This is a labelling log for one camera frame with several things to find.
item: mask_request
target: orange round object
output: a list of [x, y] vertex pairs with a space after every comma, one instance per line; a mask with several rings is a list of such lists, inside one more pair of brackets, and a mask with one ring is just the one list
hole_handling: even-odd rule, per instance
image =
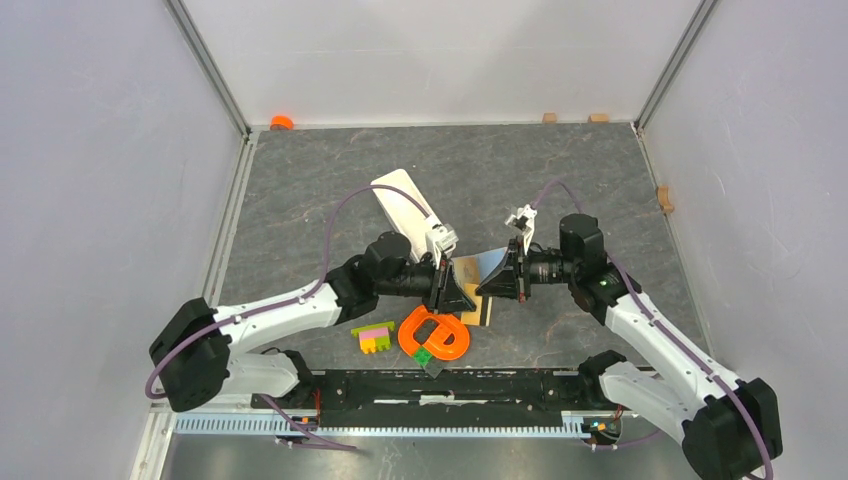
[[294, 122], [289, 117], [277, 115], [271, 119], [271, 130], [291, 130], [294, 128]]
[[[427, 320], [435, 321], [438, 326], [427, 341], [424, 348], [439, 360], [456, 360], [463, 356], [471, 345], [471, 334], [468, 327], [463, 325], [453, 315], [436, 315], [430, 313], [421, 305], [406, 317], [406, 320], [398, 328], [398, 343], [407, 355], [412, 356], [421, 348], [421, 344], [415, 340], [415, 332], [421, 328]], [[453, 342], [446, 344], [450, 336]]]

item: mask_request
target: gray floor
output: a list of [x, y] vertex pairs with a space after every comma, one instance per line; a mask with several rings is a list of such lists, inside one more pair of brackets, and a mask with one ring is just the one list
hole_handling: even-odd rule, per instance
[[[622, 441], [653, 427], [626, 419]], [[360, 451], [289, 450], [269, 437], [177, 435], [163, 479], [687, 480], [698, 478], [668, 437], [617, 452], [568, 439], [344, 438]]]
[[[260, 135], [221, 304], [276, 295], [315, 279], [325, 219], [346, 192], [405, 168], [439, 217], [460, 236], [458, 255], [503, 247], [515, 232], [511, 208], [532, 200], [549, 179], [569, 183], [597, 216], [607, 246], [662, 311], [705, 347], [679, 259], [629, 125], [565, 124], [301, 130]], [[557, 245], [557, 223], [573, 212], [563, 192], [542, 204], [535, 240]], [[390, 228], [372, 193], [348, 203], [336, 223], [332, 265]], [[395, 346], [365, 356], [349, 331], [402, 321], [413, 299], [382, 298], [377, 310], [333, 329], [276, 343], [300, 351], [312, 368], [415, 368]], [[498, 299], [489, 327], [472, 327], [456, 366], [570, 367], [608, 349], [643, 360], [572, 302], [564, 286], [538, 287], [524, 304]]]

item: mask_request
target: metal corner post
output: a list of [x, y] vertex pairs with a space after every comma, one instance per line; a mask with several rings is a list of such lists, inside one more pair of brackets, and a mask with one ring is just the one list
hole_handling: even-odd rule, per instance
[[220, 98], [221, 103], [224, 104], [224, 108], [227, 110], [227, 115], [229, 115], [230, 120], [236, 127], [236, 130], [238, 130], [243, 137], [249, 136], [251, 130], [250, 125], [247, 123], [244, 115], [242, 115], [232, 92], [229, 87], [227, 87], [227, 83], [221, 75], [221, 71], [218, 70], [218, 66], [215, 65], [215, 61], [212, 59], [212, 55], [209, 53], [206, 43], [203, 42], [203, 38], [200, 36], [197, 26], [191, 19], [191, 15], [185, 6], [185, 3], [183, 0], [164, 0], [164, 2], [168, 7], [168, 10], [171, 12], [171, 15], [174, 17], [174, 21], [177, 23], [177, 26], [180, 27], [180, 31], [183, 33], [186, 42], [197, 59], [197, 63], [200, 64], [200, 68], [203, 70], [206, 78], [209, 79], [209, 82], [212, 84], [212, 88], [215, 89], [215, 93], [218, 95], [218, 98]]
[[657, 110], [657, 106], [660, 101], [662, 101], [666, 91], [668, 91], [671, 82], [674, 81], [674, 77], [677, 76], [680, 66], [689, 55], [692, 45], [694, 45], [695, 40], [698, 38], [698, 35], [701, 33], [701, 30], [718, 2], [719, 0], [701, 0], [701, 3], [695, 10], [695, 14], [692, 15], [692, 19], [689, 20], [689, 25], [687, 25], [686, 30], [683, 31], [683, 36], [680, 37], [680, 41], [674, 48], [671, 58], [668, 59], [668, 63], [666, 63], [665, 68], [660, 74], [660, 78], [657, 80], [656, 85], [654, 85], [654, 89], [651, 90], [651, 94], [648, 95], [648, 100], [645, 102], [645, 106], [642, 107], [642, 111], [639, 113], [636, 121], [633, 122], [633, 126], [637, 131], [644, 129], [651, 120], [651, 117]]

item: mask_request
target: white wall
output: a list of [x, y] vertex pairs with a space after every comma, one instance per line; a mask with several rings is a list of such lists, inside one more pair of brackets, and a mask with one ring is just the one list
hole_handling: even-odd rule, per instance
[[185, 0], [248, 122], [633, 120], [698, 0]]
[[239, 138], [164, 4], [0, 3], [0, 478], [127, 478]]
[[775, 388], [780, 478], [844, 477], [848, 3], [721, 2], [647, 127], [716, 355]]

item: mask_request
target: wooden block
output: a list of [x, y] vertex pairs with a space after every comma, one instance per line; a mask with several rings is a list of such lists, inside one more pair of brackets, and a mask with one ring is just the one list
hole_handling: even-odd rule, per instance
[[606, 113], [593, 113], [589, 115], [589, 123], [609, 123], [609, 115]]
[[674, 211], [674, 205], [668, 199], [668, 185], [660, 185], [657, 187], [657, 201], [660, 202], [660, 209], [666, 215]]

